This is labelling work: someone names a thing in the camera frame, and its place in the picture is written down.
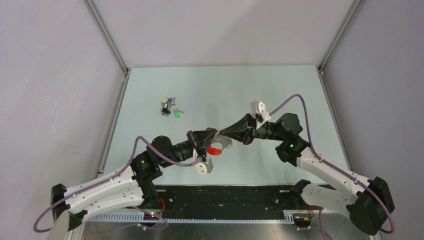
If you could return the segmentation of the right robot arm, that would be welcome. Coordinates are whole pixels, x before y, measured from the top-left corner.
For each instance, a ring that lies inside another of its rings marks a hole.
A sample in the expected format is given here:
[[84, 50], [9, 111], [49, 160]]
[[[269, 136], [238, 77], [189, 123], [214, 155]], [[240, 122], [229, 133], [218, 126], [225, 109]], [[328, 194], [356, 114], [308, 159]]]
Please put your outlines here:
[[249, 145], [254, 139], [281, 141], [275, 148], [279, 159], [305, 170], [331, 186], [325, 188], [300, 180], [291, 189], [290, 202], [297, 209], [307, 205], [322, 207], [347, 217], [363, 233], [375, 236], [383, 231], [386, 221], [393, 222], [395, 209], [388, 183], [380, 178], [369, 179], [331, 163], [299, 135], [303, 130], [294, 113], [283, 114], [276, 122], [257, 121], [246, 114], [219, 133]]

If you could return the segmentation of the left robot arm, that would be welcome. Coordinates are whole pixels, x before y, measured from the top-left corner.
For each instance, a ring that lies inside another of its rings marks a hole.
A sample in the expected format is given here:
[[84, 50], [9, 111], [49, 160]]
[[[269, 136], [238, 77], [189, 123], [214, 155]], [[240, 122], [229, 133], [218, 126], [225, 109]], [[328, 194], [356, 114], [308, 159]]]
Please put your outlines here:
[[199, 173], [209, 172], [208, 148], [217, 134], [214, 128], [188, 131], [187, 139], [177, 144], [166, 136], [151, 142], [138, 136], [135, 143], [143, 141], [146, 150], [136, 154], [134, 148], [128, 162], [118, 169], [80, 185], [53, 186], [50, 211], [54, 224], [49, 239], [60, 240], [68, 231], [103, 213], [127, 207], [153, 208], [159, 199], [153, 181], [162, 176], [163, 168], [195, 167]]

